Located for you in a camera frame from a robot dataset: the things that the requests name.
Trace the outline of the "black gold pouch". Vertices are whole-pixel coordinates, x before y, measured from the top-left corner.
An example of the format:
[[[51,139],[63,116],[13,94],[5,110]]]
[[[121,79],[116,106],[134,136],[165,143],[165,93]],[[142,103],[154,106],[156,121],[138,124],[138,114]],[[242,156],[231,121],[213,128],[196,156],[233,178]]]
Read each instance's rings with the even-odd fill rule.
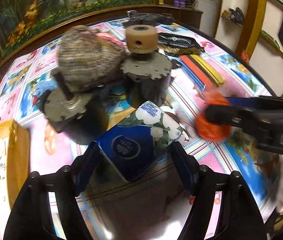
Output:
[[[157,48],[171,56],[200,55],[205,52],[204,47],[194,38],[169,33],[158,34]]]

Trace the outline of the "grey motor with shaft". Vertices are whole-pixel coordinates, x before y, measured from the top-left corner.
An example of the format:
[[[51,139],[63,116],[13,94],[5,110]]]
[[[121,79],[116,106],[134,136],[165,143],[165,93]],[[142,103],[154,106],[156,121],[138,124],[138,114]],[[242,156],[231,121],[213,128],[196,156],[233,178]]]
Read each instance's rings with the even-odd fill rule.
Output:
[[[57,133],[80,145],[96,141],[108,128],[108,114],[93,93],[70,91],[62,74],[53,71],[57,87],[45,89],[36,105]]]

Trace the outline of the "knitted brown beanie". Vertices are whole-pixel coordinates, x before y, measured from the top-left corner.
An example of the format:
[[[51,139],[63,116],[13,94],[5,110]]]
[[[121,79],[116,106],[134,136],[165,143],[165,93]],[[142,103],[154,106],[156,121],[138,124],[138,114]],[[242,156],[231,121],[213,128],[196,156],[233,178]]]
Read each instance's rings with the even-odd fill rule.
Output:
[[[68,29],[58,46],[58,69],[71,92],[83,92],[122,79],[124,44],[85,25]]]

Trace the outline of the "orange plastic bag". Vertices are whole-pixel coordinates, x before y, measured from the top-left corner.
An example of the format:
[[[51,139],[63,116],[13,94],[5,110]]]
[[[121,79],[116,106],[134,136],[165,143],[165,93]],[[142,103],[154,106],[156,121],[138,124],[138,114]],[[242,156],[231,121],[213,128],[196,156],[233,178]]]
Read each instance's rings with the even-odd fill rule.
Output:
[[[231,103],[217,90],[203,93],[204,106],[195,121],[197,135],[211,142],[223,142],[231,134],[231,127],[222,120],[225,107]]]

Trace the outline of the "striped felt strip pack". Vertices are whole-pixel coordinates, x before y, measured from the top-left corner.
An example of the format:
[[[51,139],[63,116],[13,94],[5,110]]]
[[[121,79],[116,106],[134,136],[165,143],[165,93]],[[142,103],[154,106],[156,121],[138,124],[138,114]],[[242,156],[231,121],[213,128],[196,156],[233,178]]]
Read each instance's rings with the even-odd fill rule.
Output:
[[[205,87],[221,87],[227,80],[199,55],[182,55],[180,60]]]

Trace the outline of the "motor with tan wheel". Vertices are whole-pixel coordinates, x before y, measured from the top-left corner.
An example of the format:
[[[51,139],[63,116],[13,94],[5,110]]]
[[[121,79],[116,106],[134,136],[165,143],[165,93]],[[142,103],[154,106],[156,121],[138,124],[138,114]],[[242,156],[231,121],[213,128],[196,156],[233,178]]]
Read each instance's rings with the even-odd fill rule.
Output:
[[[158,52],[157,29],[150,25],[131,25],[125,34],[129,55],[121,70],[128,102],[135,108],[146,101],[161,106],[171,82],[172,63]]]

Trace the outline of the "blue tissue pack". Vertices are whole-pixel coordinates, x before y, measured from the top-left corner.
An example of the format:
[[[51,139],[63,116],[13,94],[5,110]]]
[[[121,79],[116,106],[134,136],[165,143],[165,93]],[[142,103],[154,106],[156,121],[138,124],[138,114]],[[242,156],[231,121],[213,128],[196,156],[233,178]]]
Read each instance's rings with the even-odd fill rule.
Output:
[[[121,178],[133,182],[180,138],[182,131],[171,116],[146,101],[96,142]]]

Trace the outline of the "yellow taped tray box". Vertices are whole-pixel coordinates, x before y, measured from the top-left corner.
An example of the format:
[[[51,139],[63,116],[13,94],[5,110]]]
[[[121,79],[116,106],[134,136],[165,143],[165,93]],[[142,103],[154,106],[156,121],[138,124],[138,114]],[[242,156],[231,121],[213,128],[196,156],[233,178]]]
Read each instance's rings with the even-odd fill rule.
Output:
[[[29,174],[30,135],[13,119],[0,123],[0,230]]]

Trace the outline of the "colourful patterned tablecloth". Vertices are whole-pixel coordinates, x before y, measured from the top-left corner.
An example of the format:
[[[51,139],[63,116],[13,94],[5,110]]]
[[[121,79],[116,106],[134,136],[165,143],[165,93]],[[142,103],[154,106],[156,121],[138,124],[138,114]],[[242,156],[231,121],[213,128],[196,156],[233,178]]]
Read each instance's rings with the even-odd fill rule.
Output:
[[[227,80],[220,93],[248,98],[270,94],[259,77],[212,38],[179,24],[159,25],[157,30],[192,37],[199,42],[205,49],[200,57]],[[30,132],[30,170],[40,174],[56,172],[86,150],[86,146],[52,129],[37,108],[38,97],[32,95],[39,81],[53,79],[51,72],[57,67],[59,43],[60,37],[54,37],[16,58],[0,78],[0,122],[14,119]],[[162,109],[183,127],[180,141],[186,152],[215,172],[239,171],[252,191],[262,218],[268,219],[276,205],[278,158],[258,153],[253,148],[253,140],[236,129],[224,142],[199,138],[194,124],[205,103],[200,97],[205,86],[183,63],[171,76],[173,80]],[[123,181],[107,161],[102,161],[88,189],[77,199],[95,239],[176,239],[193,201],[194,198],[184,191],[167,155],[161,156],[133,183]]]

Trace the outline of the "blue towel rag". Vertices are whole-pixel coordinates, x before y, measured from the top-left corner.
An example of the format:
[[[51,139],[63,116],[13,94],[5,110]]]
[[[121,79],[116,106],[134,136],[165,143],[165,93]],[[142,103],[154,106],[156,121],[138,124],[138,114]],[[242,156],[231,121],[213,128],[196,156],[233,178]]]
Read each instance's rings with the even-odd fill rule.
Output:
[[[57,87],[58,87],[58,84],[54,79],[50,79],[46,81],[39,81],[32,95],[36,97],[40,97],[47,90],[52,91],[56,89]]]

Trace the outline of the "black gadget on table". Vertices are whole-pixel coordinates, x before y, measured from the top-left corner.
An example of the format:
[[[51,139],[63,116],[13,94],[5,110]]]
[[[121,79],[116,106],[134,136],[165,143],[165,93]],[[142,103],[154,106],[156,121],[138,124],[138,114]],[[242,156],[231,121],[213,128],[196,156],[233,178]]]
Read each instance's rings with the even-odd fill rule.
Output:
[[[153,27],[159,24],[171,25],[174,21],[171,16],[164,16],[158,13],[137,12],[135,10],[128,11],[127,15],[129,20],[122,24],[126,28],[131,25],[151,25]]]

